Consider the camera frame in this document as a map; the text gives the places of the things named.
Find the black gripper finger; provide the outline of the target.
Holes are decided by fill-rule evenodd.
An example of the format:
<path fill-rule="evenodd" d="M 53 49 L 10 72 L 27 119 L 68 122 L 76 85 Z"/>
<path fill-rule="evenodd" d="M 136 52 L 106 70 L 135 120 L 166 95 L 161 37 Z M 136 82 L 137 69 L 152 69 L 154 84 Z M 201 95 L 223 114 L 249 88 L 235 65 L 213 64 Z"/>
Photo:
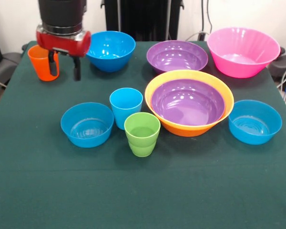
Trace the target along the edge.
<path fill-rule="evenodd" d="M 75 81 L 81 80 L 81 61 L 79 57 L 72 57 L 74 63 L 73 75 Z"/>
<path fill-rule="evenodd" d="M 50 69 L 50 74 L 52 76 L 57 76 L 58 72 L 57 72 L 56 61 L 54 60 L 54 54 L 55 54 L 54 51 L 48 52 L 49 69 Z"/>

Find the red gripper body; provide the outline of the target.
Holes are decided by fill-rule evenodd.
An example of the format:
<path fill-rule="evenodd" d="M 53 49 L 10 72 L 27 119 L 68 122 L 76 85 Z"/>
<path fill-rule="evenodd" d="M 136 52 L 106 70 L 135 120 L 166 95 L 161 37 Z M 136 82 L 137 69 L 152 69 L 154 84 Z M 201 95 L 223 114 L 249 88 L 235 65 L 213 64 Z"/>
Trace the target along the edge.
<path fill-rule="evenodd" d="M 91 33 L 85 30 L 71 36 L 56 36 L 48 33 L 42 24 L 39 24 L 36 29 L 36 39 L 38 45 L 46 50 L 83 57 L 90 48 L 92 37 Z"/>

